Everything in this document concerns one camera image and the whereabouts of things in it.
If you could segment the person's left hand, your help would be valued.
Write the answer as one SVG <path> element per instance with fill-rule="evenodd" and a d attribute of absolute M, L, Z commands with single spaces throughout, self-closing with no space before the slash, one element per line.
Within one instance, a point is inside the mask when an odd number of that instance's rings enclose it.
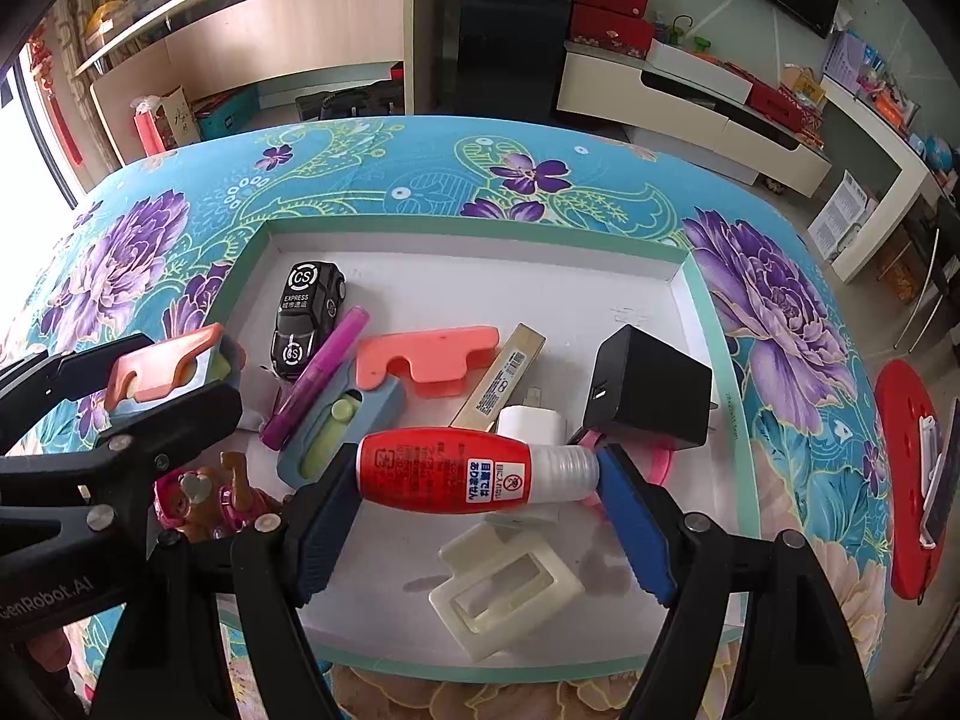
<path fill-rule="evenodd" d="M 53 629 L 28 640 L 26 649 L 48 673 L 64 670 L 71 660 L 70 642 L 62 629 Z"/>

